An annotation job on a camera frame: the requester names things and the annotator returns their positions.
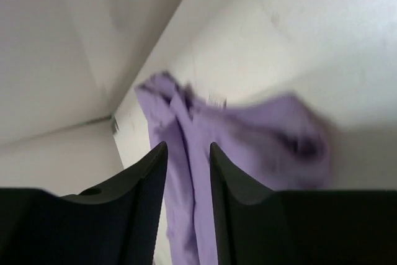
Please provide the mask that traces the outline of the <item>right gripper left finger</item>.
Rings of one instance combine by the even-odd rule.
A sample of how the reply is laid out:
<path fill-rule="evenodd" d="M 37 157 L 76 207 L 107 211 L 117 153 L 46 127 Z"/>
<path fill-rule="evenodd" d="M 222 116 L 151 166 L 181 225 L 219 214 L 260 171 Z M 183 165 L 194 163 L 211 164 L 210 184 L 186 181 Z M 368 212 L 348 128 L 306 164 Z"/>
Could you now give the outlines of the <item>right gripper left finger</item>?
<path fill-rule="evenodd" d="M 1 189 L 2 264 L 152 264 L 167 145 L 80 194 Z"/>

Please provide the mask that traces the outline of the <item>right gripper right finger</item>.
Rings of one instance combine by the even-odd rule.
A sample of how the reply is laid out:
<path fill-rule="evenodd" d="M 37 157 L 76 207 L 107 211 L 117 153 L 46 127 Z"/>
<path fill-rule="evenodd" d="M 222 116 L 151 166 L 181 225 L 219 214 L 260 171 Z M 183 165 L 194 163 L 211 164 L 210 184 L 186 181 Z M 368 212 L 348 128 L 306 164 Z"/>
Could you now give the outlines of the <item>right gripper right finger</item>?
<path fill-rule="evenodd" d="M 273 191 L 217 144 L 210 179 L 220 264 L 395 264 L 395 191 Z"/>

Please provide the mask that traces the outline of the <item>purple t shirt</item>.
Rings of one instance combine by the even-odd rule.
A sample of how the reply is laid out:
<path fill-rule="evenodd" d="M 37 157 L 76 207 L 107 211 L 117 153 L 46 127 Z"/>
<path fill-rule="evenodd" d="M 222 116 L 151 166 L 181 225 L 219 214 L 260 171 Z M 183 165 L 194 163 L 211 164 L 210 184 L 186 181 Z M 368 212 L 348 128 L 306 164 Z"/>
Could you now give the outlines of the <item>purple t shirt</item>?
<path fill-rule="evenodd" d="M 170 74 L 135 88 L 151 146 L 167 146 L 164 201 L 174 264 L 216 264 L 211 171 L 233 163 L 275 191 L 320 189 L 331 150 L 320 120 L 294 94 L 251 106 L 209 104 Z"/>

